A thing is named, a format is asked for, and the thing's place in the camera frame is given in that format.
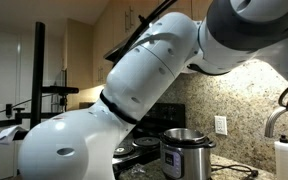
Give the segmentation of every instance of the stainless steel pot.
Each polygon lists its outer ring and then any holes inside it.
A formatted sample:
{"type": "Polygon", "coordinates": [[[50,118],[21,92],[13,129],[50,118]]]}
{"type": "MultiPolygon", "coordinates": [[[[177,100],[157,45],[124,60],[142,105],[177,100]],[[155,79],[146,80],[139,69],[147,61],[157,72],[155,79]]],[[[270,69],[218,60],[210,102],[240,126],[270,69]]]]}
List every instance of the stainless steel pot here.
{"type": "Polygon", "coordinates": [[[165,131],[161,135],[161,166],[170,180],[206,180],[211,178],[210,149],[215,143],[203,133],[186,128],[165,131]]]}

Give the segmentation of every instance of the kitchen faucet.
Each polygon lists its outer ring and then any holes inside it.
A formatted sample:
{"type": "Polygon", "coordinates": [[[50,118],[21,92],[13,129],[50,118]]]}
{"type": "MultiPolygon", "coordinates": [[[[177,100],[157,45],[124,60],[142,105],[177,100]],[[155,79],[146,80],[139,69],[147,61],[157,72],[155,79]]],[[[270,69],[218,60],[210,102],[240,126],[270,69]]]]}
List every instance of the kitchen faucet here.
{"type": "Polygon", "coordinates": [[[265,137],[273,137],[273,131],[274,131],[274,125],[277,120],[283,113],[287,112],[286,107],[280,106],[276,108],[273,113],[270,115],[270,117],[267,119],[266,125],[265,125],[265,137]]]}

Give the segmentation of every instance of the soap dispenser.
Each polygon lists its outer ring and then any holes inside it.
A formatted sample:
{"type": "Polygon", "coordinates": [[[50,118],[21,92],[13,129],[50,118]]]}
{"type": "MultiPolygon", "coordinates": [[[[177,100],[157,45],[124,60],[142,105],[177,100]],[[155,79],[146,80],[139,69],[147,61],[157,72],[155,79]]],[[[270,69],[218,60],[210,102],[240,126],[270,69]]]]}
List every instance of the soap dispenser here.
{"type": "Polygon", "coordinates": [[[277,180],[288,180],[288,140],[281,135],[279,141],[274,142],[277,180]]]}

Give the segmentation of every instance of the ceiling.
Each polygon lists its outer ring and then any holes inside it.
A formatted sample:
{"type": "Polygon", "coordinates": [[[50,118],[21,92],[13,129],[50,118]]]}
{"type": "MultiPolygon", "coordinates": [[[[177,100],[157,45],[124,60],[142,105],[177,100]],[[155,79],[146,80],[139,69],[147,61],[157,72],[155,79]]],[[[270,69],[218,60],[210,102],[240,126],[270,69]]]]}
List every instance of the ceiling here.
{"type": "Polygon", "coordinates": [[[22,33],[46,24],[48,35],[62,37],[67,18],[94,24],[109,0],[0,0],[0,29],[22,33]]]}

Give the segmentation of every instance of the granite countertop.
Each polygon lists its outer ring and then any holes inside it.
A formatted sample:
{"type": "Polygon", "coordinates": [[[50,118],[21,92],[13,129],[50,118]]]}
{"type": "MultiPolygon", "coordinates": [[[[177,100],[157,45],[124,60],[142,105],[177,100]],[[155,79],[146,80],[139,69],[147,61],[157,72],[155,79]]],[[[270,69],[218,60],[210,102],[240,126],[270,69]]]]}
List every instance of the granite countertop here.
{"type": "MultiPolygon", "coordinates": [[[[233,164],[245,165],[245,164],[241,164],[236,161],[229,160],[227,158],[223,158],[214,154],[211,155],[211,164],[218,164],[218,165],[224,165],[224,166],[233,165],[233,164]]],[[[276,176],[273,173],[269,173],[267,171],[263,171],[263,170],[260,170],[251,166],[248,166],[248,167],[259,171],[259,175],[256,179],[261,179],[261,180],[276,179],[276,176]]],[[[161,171],[159,159],[144,165],[143,169],[145,173],[141,173],[141,172],[132,173],[132,170],[128,170],[119,176],[119,180],[163,180],[163,179],[166,179],[163,175],[163,172],[161,171]]],[[[243,179],[246,176],[247,174],[243,172],[238,172],[238,171],[234,171],[230,169],[223,169],[223,170],[212,172],[211,177],[212,177],[212,180],[227,180],[227,179],[237,180],[237,179],[243,179]]]]}

